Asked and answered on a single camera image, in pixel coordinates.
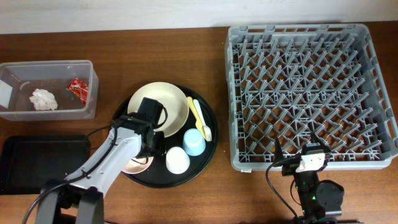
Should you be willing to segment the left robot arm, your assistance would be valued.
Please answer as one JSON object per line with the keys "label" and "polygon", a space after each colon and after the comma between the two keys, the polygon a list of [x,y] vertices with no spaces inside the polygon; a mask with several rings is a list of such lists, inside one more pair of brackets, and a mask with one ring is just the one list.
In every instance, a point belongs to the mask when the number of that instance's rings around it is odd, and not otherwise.
{"label": "left robot arm", "polygon": [[122,115],[111,122],[105,142],[63,181],[46,184],[31,205],[36,223],[104,223],[104,196],[135,157],[164,151],[160,111]]}

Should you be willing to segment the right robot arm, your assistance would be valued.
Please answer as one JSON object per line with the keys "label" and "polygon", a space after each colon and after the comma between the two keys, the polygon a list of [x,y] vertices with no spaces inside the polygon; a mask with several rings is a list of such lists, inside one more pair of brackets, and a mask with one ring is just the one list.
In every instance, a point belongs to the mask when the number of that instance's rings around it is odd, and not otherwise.
{"label": "right robot arm", "polygon": [[303,215],[299,216],[292,207],[294,223],[337,223],[342,214],[344,188],[331,180],[320,180],[318,173],[326,168],[331,149],[311,132],[310,142],[295,156],[285,158],[278,139],[275,140],[275,158],[270,167],[282,168],[282,175],[294,177],[295,187]]}

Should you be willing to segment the small pink bowl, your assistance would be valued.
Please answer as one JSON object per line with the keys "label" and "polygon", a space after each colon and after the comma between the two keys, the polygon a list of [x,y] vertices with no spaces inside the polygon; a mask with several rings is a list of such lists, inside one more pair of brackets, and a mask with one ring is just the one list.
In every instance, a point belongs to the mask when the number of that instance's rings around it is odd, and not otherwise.
{"label": "small pink bowl", "polygon": [[125,174],[139,174],[144,172],[152,164],[153,157],[133,158],[122,169]]}

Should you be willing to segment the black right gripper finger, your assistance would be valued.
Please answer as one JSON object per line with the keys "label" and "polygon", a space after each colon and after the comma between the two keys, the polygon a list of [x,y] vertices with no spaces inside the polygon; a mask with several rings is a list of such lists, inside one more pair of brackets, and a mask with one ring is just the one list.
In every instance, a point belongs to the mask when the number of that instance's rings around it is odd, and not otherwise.
{"label": "black right gripper finger", "polygon": [[324,153],[331,153],[331,149],[328,146],[326,146],[323,143],[323,141],[321,141],[320,138],[313,131],[310,133],[310,137],[311,137],[310,141],[312,144],[317,144],[323,150]]}
{"label": "black right gripper finger", "polygon": [[274,143],[275,143],[274,162],[282,161],[284,159],[284,156],[278,137],[275,138]]}

